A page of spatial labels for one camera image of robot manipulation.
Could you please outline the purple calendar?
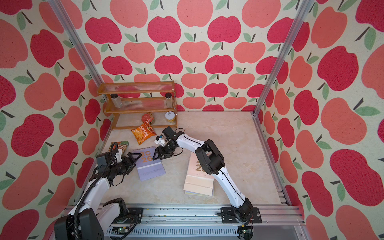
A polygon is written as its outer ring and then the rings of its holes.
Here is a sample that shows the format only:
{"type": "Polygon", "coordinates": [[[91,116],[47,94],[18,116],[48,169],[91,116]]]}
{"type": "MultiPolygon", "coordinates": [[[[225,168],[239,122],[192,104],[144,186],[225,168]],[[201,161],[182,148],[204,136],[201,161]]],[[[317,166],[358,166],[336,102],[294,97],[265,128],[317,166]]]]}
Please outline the purple calendar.
{"type": "Polygon", "coordinates": [[[133,151],[133,153],[142,155],[136,161],[136,167],[141,181],[146,181],[166,174],[162,161],[160,159],[153,159],[155,149],[156,147],[147,147],[133,151]]]}

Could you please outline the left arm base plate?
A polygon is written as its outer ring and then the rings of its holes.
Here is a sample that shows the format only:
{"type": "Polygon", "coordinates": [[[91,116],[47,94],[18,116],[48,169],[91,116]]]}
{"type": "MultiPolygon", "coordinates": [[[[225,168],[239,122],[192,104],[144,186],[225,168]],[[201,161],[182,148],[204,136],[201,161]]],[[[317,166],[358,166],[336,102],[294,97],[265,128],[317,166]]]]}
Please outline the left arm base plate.
{"type": "Polygon", "coordinates": [[[140,224],[143,217],[143,208],[127,208],[127,212],[117,217],[113,224],[140,224]]]}

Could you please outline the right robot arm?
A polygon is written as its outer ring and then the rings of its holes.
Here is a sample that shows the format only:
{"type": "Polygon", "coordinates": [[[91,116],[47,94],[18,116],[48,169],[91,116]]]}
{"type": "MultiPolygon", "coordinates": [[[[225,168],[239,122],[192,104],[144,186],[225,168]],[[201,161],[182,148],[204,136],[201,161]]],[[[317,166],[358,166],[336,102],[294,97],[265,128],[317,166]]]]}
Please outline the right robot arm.
{"type": "Polygon", "coordinates": [[[158,146],[155,149],[154,160],[175,156],[176,148],[195,153],[205,173],[212,175],[226,193],[236,220],[241,224],[248,224],[251,221],[254,216],[253,205],[232,180],[225,165],[225,158],[212,140],[197,140],[184,131],[176,132],[171,127],[166,127],[162,135],[156,137],[155,144],[158,146]]]}

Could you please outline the yellow-green calendar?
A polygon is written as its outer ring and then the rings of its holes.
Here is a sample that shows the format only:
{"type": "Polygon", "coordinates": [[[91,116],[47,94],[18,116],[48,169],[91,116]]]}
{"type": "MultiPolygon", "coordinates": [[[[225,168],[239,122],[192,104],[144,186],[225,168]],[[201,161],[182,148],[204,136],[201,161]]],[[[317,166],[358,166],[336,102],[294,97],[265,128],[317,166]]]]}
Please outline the yellow-green calendar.
{"type": "Polygon", "coordinates": [[[195,193],[185,193],[185,195],[188,196],[194,196],[194,197],[203,197],[203,198],[212,198],[213,196],[210,195],[201,195],[201,194],[195,194],[195,193]]]}

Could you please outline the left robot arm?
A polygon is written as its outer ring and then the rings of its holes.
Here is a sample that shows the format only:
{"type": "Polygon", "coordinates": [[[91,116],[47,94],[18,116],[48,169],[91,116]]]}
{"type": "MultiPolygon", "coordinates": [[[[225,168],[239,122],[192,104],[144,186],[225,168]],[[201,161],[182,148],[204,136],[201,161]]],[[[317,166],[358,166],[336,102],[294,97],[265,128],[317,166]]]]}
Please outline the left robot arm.
{"type": "Polygon", "coordinates": [[[128,175],[141,158],[140,153],[107,152],[97,156],[98,167],[76,206],[54,225],[57,240],[104,240],[108,228],[120,221],[129,221],[130,226],[118,237],[127,237],[142,220],[141,208],[128,209],[122,198],[110,200],[98,211],[105,193],[113,186],[117,176],[128,175]]]}

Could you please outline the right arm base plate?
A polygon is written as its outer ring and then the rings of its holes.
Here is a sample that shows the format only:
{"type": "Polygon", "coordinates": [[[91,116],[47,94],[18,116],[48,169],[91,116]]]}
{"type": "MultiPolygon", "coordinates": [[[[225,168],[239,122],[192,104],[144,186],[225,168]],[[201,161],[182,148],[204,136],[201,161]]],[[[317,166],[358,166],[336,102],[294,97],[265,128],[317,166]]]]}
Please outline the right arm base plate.
{"type": "Polygon", "coordinates": [[[233,207],[223,207],[217,213],[223,224],[261,224],[262,217],[259,208],[247,209],[245,212],[233,207]]]}

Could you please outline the pink calendar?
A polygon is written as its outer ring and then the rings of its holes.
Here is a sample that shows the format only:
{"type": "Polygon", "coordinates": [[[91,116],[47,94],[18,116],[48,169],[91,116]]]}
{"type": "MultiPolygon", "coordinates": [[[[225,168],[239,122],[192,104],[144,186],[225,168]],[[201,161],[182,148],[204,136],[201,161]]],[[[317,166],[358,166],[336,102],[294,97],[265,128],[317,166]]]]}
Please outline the pink calendar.
{"type": "Polygon", "coordinates": [[[184,183],[185,194],[197,196],[214,195],[214,177],[202,168],[195,153],[191,153],[184,183]]]}

